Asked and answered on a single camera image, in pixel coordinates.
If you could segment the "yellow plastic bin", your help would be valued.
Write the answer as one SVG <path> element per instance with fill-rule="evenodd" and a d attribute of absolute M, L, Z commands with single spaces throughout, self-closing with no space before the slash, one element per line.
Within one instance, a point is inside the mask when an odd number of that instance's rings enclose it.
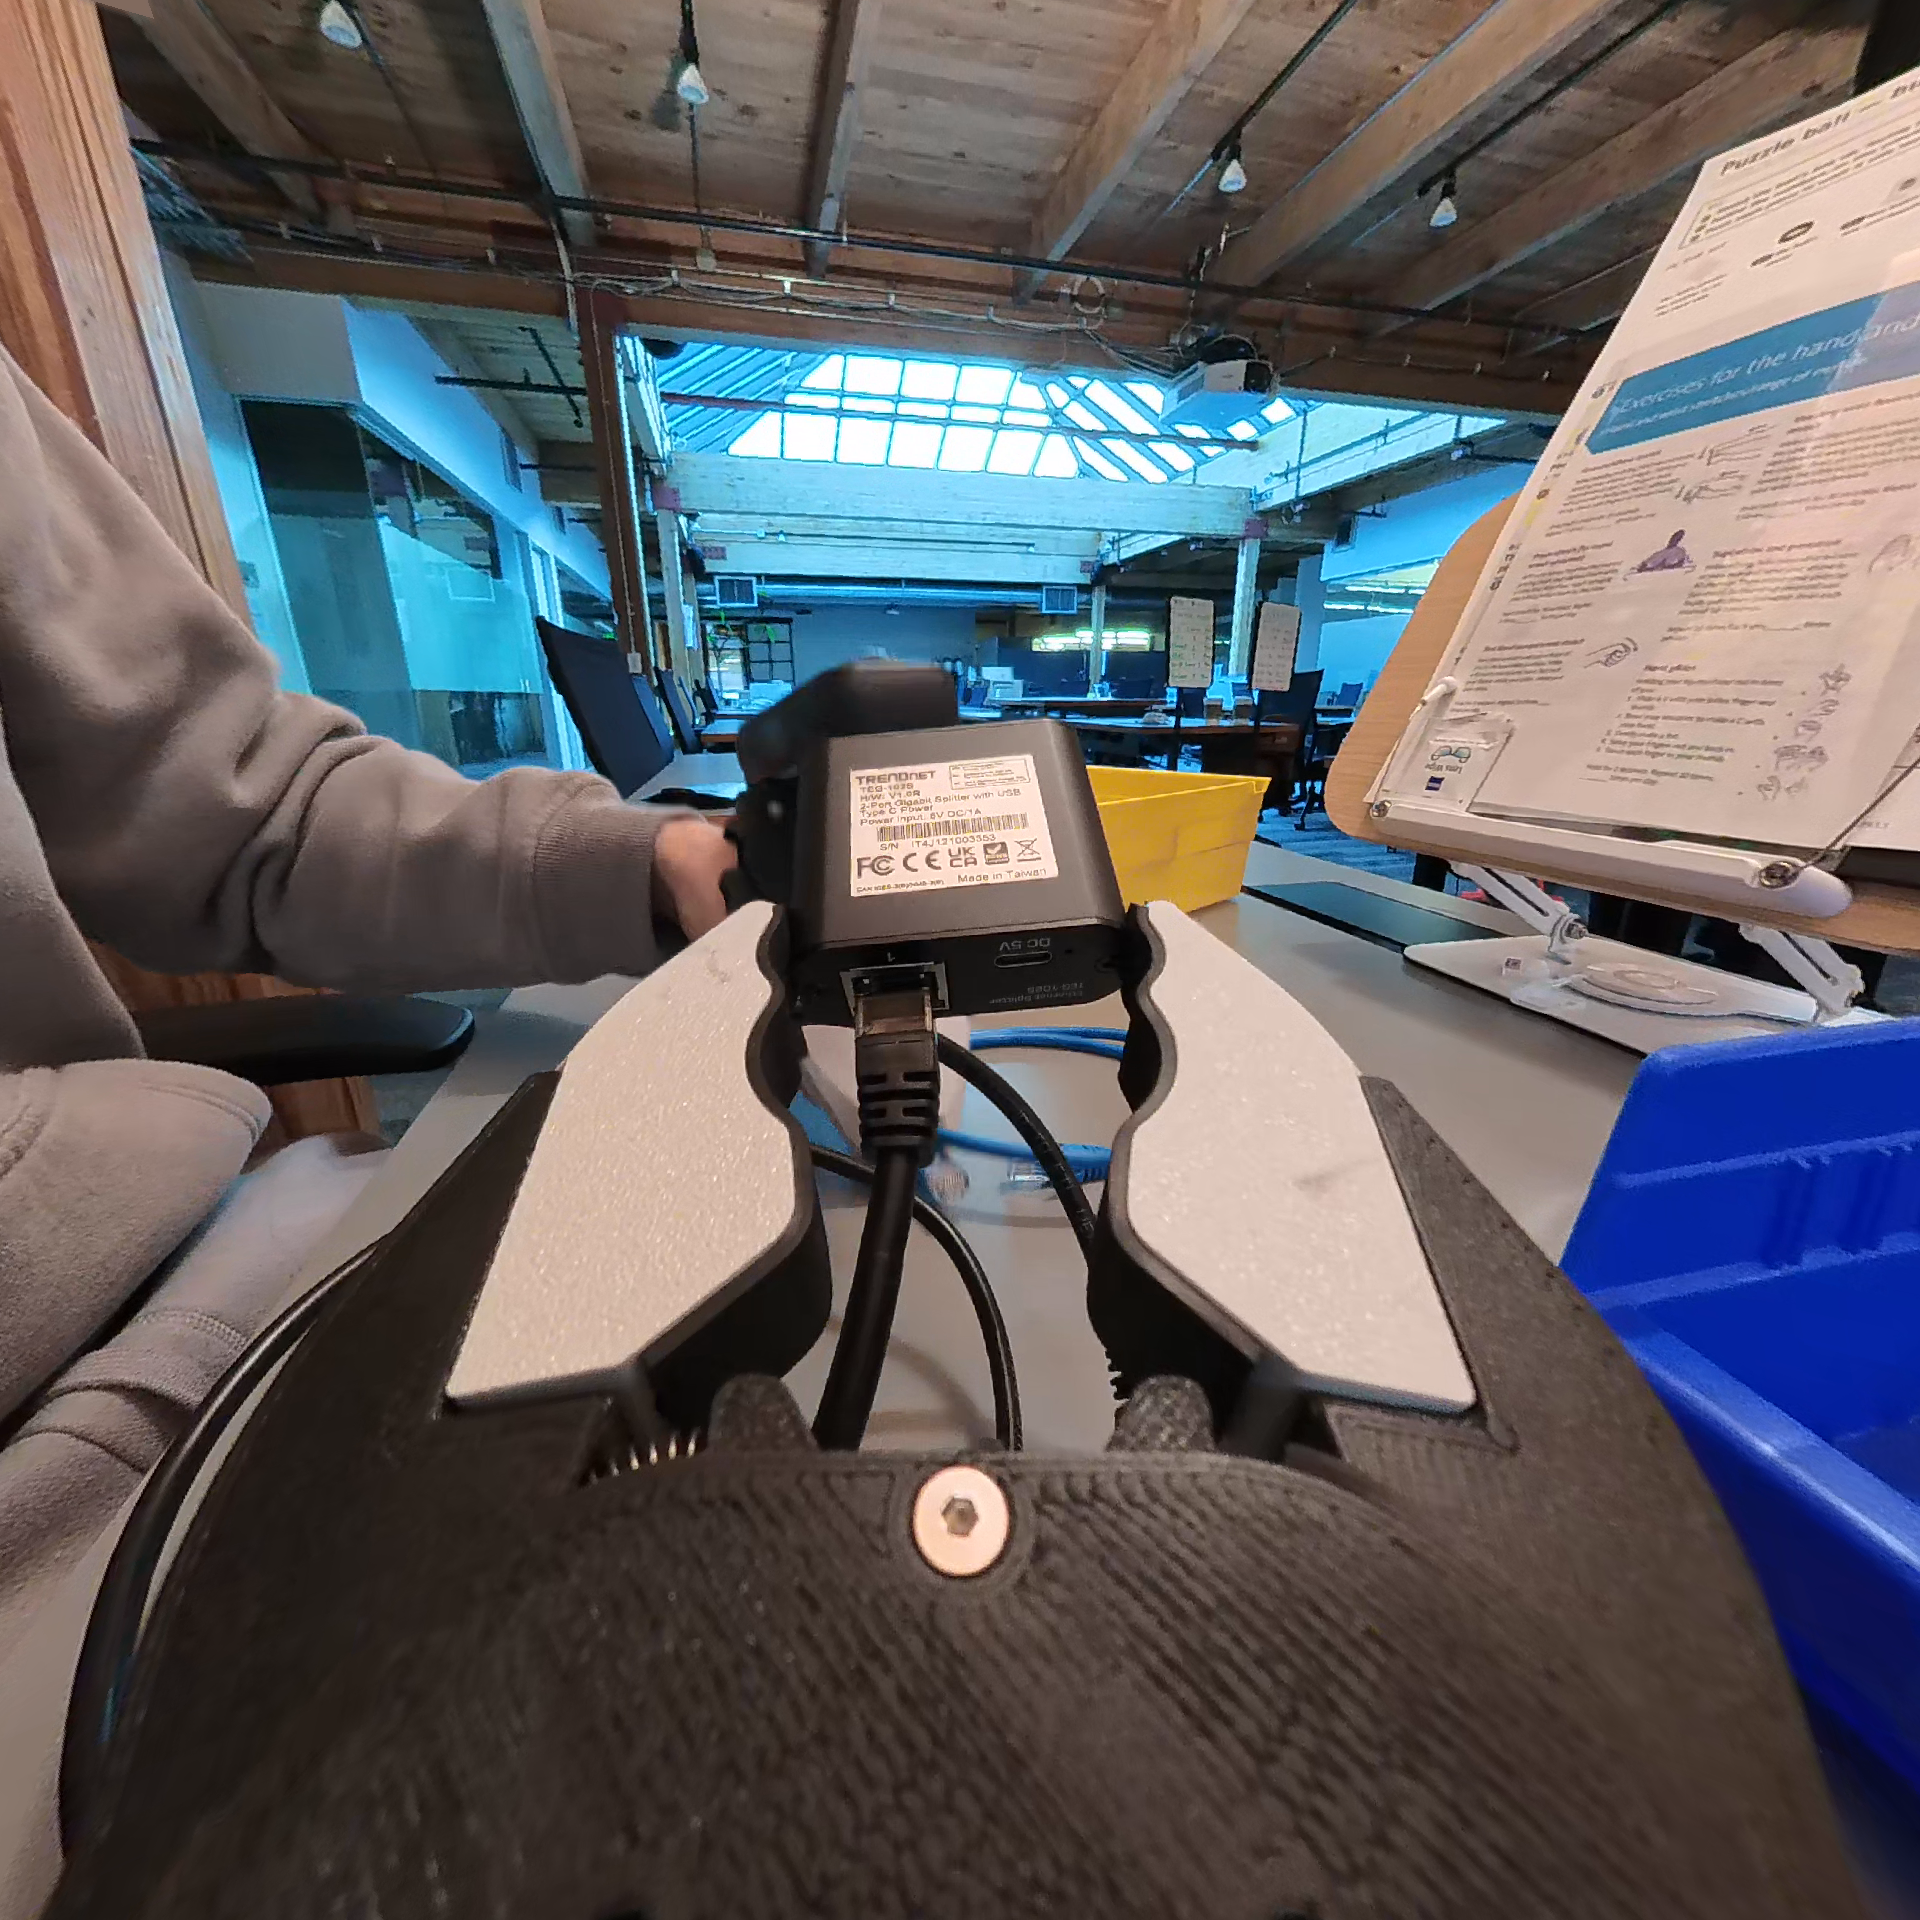
<path fill-rule="evenodd" d="M 1256 836 L 1264 776 L 1091 768 L 1091 795 L 1124 905 L 1196 914 L 1232 902 Z"/>

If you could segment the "printed instruction sheet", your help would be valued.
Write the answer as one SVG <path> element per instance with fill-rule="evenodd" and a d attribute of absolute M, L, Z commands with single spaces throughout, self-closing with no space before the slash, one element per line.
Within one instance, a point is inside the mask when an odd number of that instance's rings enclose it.
<path fill-rule="evenodd" d="M 1715 156 L 1447 653 L 1475 813 L 1823 848 L 1915 731 L 1915 72 Z"/>

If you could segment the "black mat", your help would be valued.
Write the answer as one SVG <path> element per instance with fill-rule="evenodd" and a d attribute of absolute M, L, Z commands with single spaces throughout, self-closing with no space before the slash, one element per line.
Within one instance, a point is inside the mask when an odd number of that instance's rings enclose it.
<path fill-rule="evenodd" d="M 1482 924 L 1346 881 L 1254 881 L 1241 895 L 1393 951 L 1492 937 Z"/>

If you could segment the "person's left forearm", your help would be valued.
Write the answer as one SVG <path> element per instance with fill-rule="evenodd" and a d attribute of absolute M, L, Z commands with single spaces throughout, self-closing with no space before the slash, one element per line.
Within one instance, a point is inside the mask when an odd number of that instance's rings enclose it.
<path fill-rule="evenodd" d="M 581 770 L 470 780 L 281 694 L 236 764 L 207 922 L 301 985 L 641 976 L 682 943 L 651 908 L 669 813 L 685 809 L 626 804 Z"/>

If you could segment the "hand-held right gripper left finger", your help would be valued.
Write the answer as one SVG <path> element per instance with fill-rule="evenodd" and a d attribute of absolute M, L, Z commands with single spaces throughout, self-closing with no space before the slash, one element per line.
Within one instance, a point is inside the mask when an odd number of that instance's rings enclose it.
<path fill-rule="evenodd" d="M 568 1053 L 451 1361 L 458 1407 L 615 1392 L 746 1289 L 828 1296 L 779 1044 L 783 911 L 746 902 Z"/>

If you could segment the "skylight window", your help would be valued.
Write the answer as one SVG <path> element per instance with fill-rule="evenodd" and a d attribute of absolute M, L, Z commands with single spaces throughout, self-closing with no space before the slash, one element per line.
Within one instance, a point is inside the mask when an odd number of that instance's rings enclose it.
<path fill-rule="evenodd" d="M 1171 422 L 1153 380 L 1037 377 L 889 354 L 682 346 L 652 360 L 680 452 L 734 460 L 1174 485 L 1298 413 Z"/>

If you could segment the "black network switch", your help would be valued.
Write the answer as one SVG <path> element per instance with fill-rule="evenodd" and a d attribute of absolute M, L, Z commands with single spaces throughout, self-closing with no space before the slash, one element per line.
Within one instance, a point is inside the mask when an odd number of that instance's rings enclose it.
<path fill-rule="evenodd" d="M 801 758 L 788 985 L 848 1028 L 868 991 L 1023 1015 L 1120 991 L 1127 905 L 1075 731 L 1050 719 L 826 739 Z"/>

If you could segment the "blue plastic bin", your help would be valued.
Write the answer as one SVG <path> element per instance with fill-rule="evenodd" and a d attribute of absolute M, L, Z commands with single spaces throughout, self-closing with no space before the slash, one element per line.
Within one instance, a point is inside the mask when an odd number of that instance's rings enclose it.
<path fill-rule="evenodd" d="M 1690 1439 L 1873 1905 L 1915 1917 L 1915 1021 L 1649 1056 L 1563 1275 Z"/>

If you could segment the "person in grey hoodie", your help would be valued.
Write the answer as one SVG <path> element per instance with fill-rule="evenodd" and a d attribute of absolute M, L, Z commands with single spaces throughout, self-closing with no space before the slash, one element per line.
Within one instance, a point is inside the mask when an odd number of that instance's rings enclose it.
<path fill-rule="evenodd" d="M 92 946 L 372 991 L 415 755 L 285 694 L 4 360 L 4 1634 L 87 1560 L 369 1179 L 245 1173 L 267 1096 L 161 1062 Z"/>

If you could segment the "person's left hand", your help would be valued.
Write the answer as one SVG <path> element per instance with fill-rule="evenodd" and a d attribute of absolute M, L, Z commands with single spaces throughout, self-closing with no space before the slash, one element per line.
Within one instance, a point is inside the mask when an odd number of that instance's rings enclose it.
<path fill-rule="evenodd" d="M 669 813 L 651 856 L 651 908 L 682 943 L 702 942 L 732 911 L 726 884 L 739 870 L 720 821 Z"/>

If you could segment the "wooden book stand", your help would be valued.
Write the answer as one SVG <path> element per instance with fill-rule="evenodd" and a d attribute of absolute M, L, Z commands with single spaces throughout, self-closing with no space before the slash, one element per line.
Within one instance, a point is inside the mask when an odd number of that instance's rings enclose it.
<path fill-rule="evenodd" d="M 1436 856 L 1521 924 L 1480 943 L 1410 943 L 1403 959 L 1636 1056 L 1871 1021 L 1862 969 L 1840 951 L 1915 956 L 1914 884 L 1840 880 L 1834 851 L 1475 813 L 1510 721 L 1455 715 L 1447 653 L 1515 510 L 1515 501 L 1484 510 L 1453 543 L 1325 787 L 1340 829 Z M 1786 982 L 1595 937 L 1550 881 L 1729 922 L 1743 951 L 1770 956 Z"/>

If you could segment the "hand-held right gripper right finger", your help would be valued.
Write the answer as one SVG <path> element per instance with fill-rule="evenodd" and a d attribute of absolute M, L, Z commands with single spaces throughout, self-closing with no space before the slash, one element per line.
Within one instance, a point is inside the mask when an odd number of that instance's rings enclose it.
<path fill-rule="evenodd" d="M 1132 908 L 1120 982 L 1128 1117 L 1088 1280 L 1118 1399 L 1187 1378 L 1232 1410 L 1273 1361 L 1319 1399 L 1472 1407 L 1356 1062 L 1170 902 Z"/>

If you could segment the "ceiling projector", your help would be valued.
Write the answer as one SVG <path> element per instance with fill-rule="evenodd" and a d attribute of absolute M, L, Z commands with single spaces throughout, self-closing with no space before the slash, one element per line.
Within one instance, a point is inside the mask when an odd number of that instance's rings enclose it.
<path fill-rule="evenodd" d="M 1273 391 L 1273 365 L 1237 332 L 1214 336 L 1162 380 L 1160 425 L 1223 437 L 1232 425 L 1254 418 Z"/>

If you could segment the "grey desk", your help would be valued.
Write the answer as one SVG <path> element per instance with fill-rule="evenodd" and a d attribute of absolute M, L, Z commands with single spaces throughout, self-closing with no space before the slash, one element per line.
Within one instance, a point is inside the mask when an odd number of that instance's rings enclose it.
<path fill-rule="evenodd" d="M 1640 1071 L 1636 1056 L 1247 893 L 1201 908 L 1196 922 L 1296 995 L 1357 1071 L 1391 1080 L 1546 1257 L 1563 1250 Z M 528 985 L 510 993 L 499 1014 L 484 1014 L 446 1089 L 434 1092 L 296 1280 L 326 1278 L 392 1232 L 493 1109 L 528 1076 L 564 1062 L 626 991 L 621 976 Z M 991 1164 L 962 1164 L 970 1194 L 953 1214 L 1011 1333 L 1026 1447 L 1091 1453 L 1114 1432 L 1114 1388 L 1060 1212 L 1048 1194 L 1004 1193 Z M 864 1447 L 956 1453 L 991 1435 L 972 1309 L 947 1257 L 913 1236 Z"/>

